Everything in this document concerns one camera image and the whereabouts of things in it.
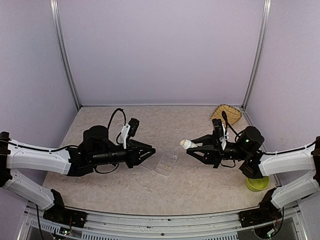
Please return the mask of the white pill bottle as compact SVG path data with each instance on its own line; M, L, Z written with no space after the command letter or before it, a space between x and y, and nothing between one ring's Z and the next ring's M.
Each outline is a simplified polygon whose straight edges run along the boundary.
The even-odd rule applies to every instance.
M191 149L191 148L197 148L198 147L194 142L192 142L189 139L185 139L185 138L180 141L180 146L184 150L188 150L188 149Z

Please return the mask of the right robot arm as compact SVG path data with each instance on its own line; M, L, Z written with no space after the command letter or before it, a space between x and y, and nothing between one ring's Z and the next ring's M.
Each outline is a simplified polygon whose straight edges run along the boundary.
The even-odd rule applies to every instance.
M264 137L254 126L241 131L234 142L228 140L224 127L214 127L212 134L194 140L183 139L180 145L186 153L205 165L218 168L222 161L241 161L240 171L249 179L262 179L279 173L304 171L296 180L266 193L262 206L256 210L256 218L266 222L276 209L320 190L320 138L296 149L281 152L260 150Z

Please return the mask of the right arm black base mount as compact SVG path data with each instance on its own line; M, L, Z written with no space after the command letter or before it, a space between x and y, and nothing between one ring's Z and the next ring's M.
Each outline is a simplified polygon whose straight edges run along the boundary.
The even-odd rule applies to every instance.
M241 227L246 228L281 219L283 214L268 200L261 202L258 208L240 211L238 216Z

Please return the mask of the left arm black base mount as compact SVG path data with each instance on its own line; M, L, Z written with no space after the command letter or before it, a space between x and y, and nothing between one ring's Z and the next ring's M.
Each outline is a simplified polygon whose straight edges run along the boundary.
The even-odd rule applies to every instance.
M54 203L51 208L44 211L43 218L69 227L84 228L87 213L66 208L63 203Z

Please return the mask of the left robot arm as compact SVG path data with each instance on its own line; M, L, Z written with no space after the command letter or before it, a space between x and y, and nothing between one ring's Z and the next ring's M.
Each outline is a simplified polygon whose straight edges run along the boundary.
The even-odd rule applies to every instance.
M40 170L68 177L83 177L98 166L125 163L129 169L140 165L154 155L151 145L127 138L121 145L109 140L105 126L95 125L83 132L80 145L46 148L20 143L6 131L0 133L0 186L49 210L57 221L70 218L59 192L47 189L32 181L19 169Z

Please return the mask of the clear plastic pill organizer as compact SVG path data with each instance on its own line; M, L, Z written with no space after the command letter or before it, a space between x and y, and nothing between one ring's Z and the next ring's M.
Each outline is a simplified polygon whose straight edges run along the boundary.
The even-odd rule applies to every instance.
M152 155L142 163L142 166L146 167L149 170L153 170L160 175L169 177L174 166L178 161L178 159L177 160L172 159L173 155L178 155L178 158L179 158L179 154L176 152L164 151L162 149L158 149L156 150L154 155ZM166 169L164 167L165 163L170 165L169 169Z

